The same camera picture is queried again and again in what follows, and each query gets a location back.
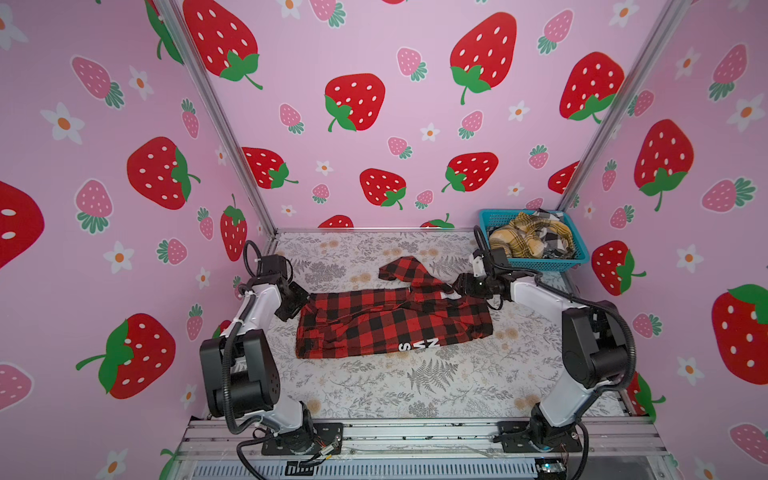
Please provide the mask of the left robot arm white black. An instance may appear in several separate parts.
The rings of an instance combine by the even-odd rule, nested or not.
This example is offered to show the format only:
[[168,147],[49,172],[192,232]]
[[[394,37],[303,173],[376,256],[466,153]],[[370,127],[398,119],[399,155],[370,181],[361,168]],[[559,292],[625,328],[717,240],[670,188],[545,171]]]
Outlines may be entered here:
[[200,347],[208,410],[238,435],[260,425],[277,444],[303,454],[316,431],[304,403],[281,394],[281,380],[267,333],[273,320],[286,322],[300,313],[309,294],[292,276],[283,256],[269,255],[240,288],[243,303],[231,324]]

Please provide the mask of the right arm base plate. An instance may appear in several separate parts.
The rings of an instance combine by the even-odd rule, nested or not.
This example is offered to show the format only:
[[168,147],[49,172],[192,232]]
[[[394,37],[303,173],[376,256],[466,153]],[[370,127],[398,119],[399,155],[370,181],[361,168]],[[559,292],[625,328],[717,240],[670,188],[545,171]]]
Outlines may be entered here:
[[493,443],[505,453],[581,453],[583,446],[574,425],[551,427],[547,423],[500,421]]

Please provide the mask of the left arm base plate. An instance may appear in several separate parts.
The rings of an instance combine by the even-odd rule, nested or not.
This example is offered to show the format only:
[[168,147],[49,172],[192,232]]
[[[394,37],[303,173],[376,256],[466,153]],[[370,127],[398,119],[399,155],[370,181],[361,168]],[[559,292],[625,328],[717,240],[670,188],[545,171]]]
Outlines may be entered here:
[[320,422],[310,427],[278,434],[261,448],[264,456],[329,455],[341,452],[344,424]]

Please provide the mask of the red black plaid shirt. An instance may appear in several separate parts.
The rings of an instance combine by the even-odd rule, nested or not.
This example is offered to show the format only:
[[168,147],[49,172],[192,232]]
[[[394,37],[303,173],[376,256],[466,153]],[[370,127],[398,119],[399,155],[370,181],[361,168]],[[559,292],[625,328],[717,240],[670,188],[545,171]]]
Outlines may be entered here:
[[461,344],[494,333],[487,302],[461,295],[415,257],[379,269],[398,288],[314,293],[300,314],[295,354],[340,359]]

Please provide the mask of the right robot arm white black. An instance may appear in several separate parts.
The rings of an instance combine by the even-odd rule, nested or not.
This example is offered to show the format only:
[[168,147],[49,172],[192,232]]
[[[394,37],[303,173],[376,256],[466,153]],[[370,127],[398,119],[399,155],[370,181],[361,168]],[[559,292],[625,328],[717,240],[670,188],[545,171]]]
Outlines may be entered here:
[[472,271],[457,278],[454,288],[470,297],[524,305],[561,322],[564,373],[531,410],[520,433],[501,433],[500,442],[529,444],[539,451],[570,438],[591,406],[607,392],[620,392],[632,382],[637,351],[627,322],[608,301],[589,301],[544,282],[538,271],[502,265],[501,249],[476,249]]

